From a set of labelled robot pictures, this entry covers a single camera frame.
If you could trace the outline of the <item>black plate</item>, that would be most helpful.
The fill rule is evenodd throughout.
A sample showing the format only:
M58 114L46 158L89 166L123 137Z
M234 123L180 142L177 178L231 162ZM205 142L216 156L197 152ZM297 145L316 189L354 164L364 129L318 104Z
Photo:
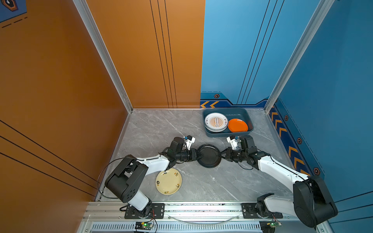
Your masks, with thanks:
M216 146L204 144L198 149L203 150L204 157L200 161L197 161L201 166L210 169L215 168L220 164L220 150Z

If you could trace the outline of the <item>orange plate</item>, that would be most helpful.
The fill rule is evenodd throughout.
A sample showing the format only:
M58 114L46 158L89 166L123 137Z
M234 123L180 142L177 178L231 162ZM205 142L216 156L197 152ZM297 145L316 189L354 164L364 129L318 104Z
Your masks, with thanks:
M229 120L228 129L232 133L240 133L240 132L247 132L249 127L245 121L238 119L238 118L234 118L234 119Z

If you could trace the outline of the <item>sunburst plate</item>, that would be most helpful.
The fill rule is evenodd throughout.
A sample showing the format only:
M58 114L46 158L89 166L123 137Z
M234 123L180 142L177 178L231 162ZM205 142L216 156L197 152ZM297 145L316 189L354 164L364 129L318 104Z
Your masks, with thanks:
M228 118L221 113L210 113L206 115L204 123L209 131L220 133L228 127Z

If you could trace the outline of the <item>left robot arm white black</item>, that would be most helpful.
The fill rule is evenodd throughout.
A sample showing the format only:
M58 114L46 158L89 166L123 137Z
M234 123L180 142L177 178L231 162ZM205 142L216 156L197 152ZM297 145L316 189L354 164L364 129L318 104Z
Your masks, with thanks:
M147 217L152 211L152 201L139 190L145 176L168 171L178 162L196 161L197 150L191 147L194 142L195 138L192 136L175 137L171 145L157 156L125 156L108 175L105 187L120 201L135 208L141 217Z

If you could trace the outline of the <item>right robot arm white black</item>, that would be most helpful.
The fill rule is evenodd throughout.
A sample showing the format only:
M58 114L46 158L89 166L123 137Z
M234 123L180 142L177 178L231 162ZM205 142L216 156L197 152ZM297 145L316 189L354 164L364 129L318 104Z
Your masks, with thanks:
M316 228L338 215L335 202L320 176L306 175L278 162L269 153L259 150L251 136L229 136L227 142L230 146L220 154L223 159L246 162L275 178L293 194L292 198L277 198L273 193L258 197L255 208L260 217L277 212L296 216L307 227Z

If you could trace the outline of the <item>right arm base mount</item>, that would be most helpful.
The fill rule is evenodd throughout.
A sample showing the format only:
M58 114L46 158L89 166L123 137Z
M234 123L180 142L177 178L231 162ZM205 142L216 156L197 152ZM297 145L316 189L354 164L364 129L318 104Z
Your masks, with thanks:
M283 214L278 212L269 212L264 214L264 216L260 215L257 208L256 203L242 203L241 204L242 215L244 219L269 219L269 218L276 218L282 219Z

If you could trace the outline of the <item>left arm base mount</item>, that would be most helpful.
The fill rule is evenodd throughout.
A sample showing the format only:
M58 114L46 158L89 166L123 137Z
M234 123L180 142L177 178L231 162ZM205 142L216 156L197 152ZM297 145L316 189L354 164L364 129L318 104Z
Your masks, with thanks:
M126 207L125 219L140 219L140 218L155 218L163 219L165 213L164 203L150 203L147 204L143 210L138 210L134 206L129 205Z

